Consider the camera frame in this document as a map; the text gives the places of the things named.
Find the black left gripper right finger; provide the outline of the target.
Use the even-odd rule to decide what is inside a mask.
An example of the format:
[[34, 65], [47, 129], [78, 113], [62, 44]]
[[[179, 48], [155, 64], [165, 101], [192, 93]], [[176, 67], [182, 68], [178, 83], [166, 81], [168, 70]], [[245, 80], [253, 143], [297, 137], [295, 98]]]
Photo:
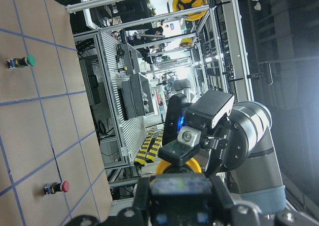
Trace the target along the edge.
[[234, 200], [219, 176], [211, 176], [212, 219], [224, 226], [261, 226], [264, 217], [251, 202]]

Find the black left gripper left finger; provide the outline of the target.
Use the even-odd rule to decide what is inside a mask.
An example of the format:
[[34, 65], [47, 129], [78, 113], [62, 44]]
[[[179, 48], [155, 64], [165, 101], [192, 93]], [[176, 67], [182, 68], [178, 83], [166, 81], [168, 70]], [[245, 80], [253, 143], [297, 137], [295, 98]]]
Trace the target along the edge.
[[140, 178], [131, 206], [120, 209], [116, 215], [109, 215], [108, 226], [152, 226], [150, 179]]

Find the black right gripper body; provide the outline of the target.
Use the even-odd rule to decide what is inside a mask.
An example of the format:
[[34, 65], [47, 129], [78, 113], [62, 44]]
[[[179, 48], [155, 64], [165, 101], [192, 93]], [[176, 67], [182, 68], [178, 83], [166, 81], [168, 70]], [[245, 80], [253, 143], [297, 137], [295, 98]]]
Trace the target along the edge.
[[194, 103], [182, 93], [172, 96], [158, 157], [178, 166], [195, 158], [203, 173], [217, 173], [230, 134], [233, 104], [233, 94], [216, 90], [208, 90]]

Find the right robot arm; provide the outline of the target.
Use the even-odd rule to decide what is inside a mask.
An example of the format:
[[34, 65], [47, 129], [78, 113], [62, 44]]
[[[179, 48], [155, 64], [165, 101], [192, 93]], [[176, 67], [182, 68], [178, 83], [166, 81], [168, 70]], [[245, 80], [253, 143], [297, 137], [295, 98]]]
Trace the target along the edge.
[[190, 103], [178, 93], [168, 101], [158, 156], [177, 169], [202, 156], [198, 167], [206, 176], [229, 171], [243, 200], [275, 214], [285, 208], [286, 195], [271, 127], [270, 111], [259, 102], [209, 90]]

